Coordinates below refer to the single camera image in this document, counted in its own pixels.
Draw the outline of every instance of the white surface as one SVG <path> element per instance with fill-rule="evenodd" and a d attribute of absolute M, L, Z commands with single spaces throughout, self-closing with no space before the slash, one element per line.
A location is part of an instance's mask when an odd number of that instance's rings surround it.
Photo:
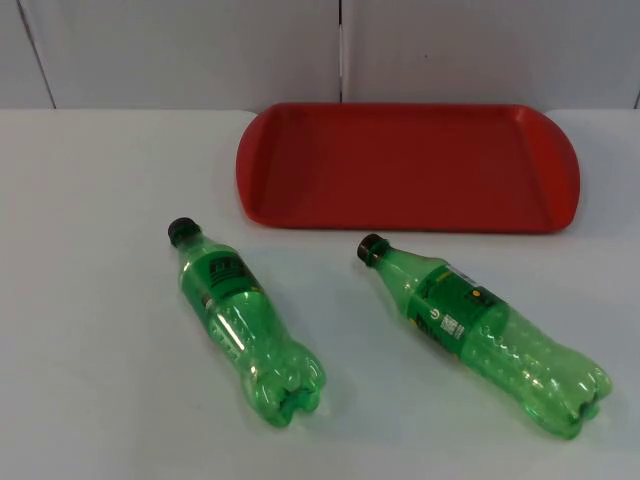
<path fill-rule="evenodd" d="M 635 478 L 640 469 L 640 112 L 555 112 L 580 156 L 575 224 L 554 236 L 390 233 L 518 306 L 615 382 L 574 441 L 394 320 L 355 259 L 367 232 L 244 219 L 242 112 L 0 112 L 2 478 Z M 166 227 L 236 246 L 323 361 L 319 411 L 285 431 L 177 288 Z"/>
<path fill-rule="evenodd" d="M 633 108 L 636 0 L 344 0 L 348 101 Z"/>
<path fill-rule="evenodd" d="M 58 107 L 338 100 L 336 1 L 20 1 Z"/>
<path fill-rule="evenodd" d="M 18 6 L 0 0 L 0 108 L 51 106 Z"/>

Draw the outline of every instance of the plastic bottle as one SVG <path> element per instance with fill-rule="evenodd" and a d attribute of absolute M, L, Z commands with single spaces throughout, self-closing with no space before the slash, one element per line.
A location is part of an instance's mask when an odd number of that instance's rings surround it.
<path fill-rule="evenodd" d="M 189 218 L 171 223 L 169 238 L 180 253 L 182 292 L 240 374 L 251 407 L 277 427 L 297 409 L 315 410 L 325 383 L 320 362 L 289 336 L 238 252 Z"/>
<path fill-rule="evenodd" d="M 396 250 L 375 234 L 360 243 L 358 257 L 382 277 L 402 315 L 552 434 L 575 437 L 611 392 L 598 365 L 446 261 Z"/>

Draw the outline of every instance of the white table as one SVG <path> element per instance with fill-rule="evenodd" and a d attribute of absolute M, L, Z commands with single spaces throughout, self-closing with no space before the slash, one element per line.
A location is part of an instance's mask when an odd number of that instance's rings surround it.
<path fill-rule="evenodd" d="M 0 112 L 0 477 L 635 478 L 640 112 L 551 117 L 582 167 L 567 231 L 387 237 L 449 259 L 608 370 L 613 395 L 571 442 L 401 326 L 355 258 L 367 232 L 243 217 L 234 159 L 252 114 Z M 178 291 L 166 227 L 182 215 L 241 251 L 323 361 L 315 415 L 277 431 L 246 406 Z"/>

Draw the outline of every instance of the bottle label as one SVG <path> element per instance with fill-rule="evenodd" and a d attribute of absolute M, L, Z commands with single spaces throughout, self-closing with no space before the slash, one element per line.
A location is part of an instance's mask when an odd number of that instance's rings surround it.
<path fill-rule="evenodd" d="M 262 292 L 249 268 L 233 252 L 212 252 L 196 260 L 186 273 L 183 288 L 199 311 L 238 293 Z"/>
<path fill-rule="evenodd" d="M 484 313 L 501 303 L 486 288 L 443 265 L 418 285 L 409 301 L 408 316 L 447 351 L 460 356 L 467 333 Z"/>

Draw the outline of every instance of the black bottle cap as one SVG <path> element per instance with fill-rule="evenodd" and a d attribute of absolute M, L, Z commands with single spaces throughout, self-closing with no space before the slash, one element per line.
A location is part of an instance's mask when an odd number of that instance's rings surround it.
<path fill-rule="evenodd" d="M 200 233 L 200 227 L 196 222 L 187 217 L 182 217 L 174 220 L 169 225 L 169 240 L 171 245 L 176 247 L 178 242 L 185 237 L 189 237 L 194 233 Z"/>
<path fill-rule="evenodd" d="M 362 260 L 367 267 L 373 265 L 374 260 L 389 248 L 389 242 L 380 235 L 370 233 L 358 245 L 358 258 Z"/>

